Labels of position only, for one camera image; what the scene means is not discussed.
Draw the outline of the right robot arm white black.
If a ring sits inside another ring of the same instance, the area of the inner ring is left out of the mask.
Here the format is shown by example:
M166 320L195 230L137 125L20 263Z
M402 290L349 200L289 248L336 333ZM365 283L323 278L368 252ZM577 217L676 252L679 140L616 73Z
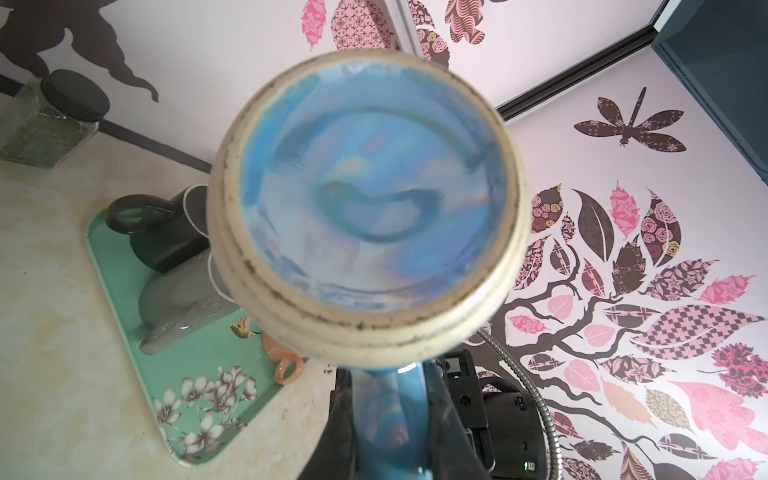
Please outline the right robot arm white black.
M441 367L481 472L491 479L546 479L547 442L530 394L503 378L480 375L468 350L445 354Z

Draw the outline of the peach orange mug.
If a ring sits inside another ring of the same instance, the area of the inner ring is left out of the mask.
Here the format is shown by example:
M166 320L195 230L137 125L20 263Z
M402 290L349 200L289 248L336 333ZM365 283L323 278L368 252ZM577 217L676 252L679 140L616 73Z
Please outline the peach orange mug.
M261 344L266 357L274 364L274 380L283 386L296 382L305 371L303 358L283 346L266 333L261 333Z

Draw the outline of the green floral tray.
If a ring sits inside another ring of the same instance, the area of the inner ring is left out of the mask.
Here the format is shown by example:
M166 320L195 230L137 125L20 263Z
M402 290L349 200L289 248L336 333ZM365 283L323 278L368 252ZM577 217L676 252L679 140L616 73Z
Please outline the green floral tray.
M140 343L148 330L139 316L139 298L157 272L136 258L128 237L112 231L103 213L90 221L86 244L171 456L187 467L212 460L282 390L275 380L276 363L264 353L258 335L239 339L232 332L245 320L243 310L158 354L144 354Z

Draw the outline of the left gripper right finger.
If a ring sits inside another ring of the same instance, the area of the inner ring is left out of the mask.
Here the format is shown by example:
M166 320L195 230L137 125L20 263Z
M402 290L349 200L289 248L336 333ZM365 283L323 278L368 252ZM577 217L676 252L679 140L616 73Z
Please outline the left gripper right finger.
M435 360L424 363L428 399L428 453L435 480L488 479L465 434L449 390Z

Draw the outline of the blue iridescent mug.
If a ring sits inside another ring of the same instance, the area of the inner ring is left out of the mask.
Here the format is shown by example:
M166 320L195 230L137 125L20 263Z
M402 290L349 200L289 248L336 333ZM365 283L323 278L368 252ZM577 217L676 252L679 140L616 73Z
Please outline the blue iridescent mug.
M352 376L356 479L434 479L424 363L502 305L531 226L495 109L394 50L302 62L227 131L208 221L261 330Z

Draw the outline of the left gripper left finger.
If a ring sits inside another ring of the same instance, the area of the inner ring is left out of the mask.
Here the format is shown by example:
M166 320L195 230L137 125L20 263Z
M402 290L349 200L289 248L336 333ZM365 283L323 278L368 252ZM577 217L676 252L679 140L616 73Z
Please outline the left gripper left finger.
M353 421L352 376L336 371L330 393L329 416L318 444L298 476L299 480L357 478L357 440Z

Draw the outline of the dark grey mug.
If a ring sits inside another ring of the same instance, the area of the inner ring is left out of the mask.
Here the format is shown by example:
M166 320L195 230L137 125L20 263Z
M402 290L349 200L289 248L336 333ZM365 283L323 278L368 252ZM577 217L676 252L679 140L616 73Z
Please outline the dark grey mug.
M139 314L150 332L140 350L157 354L239 308L208 249L143 288Z

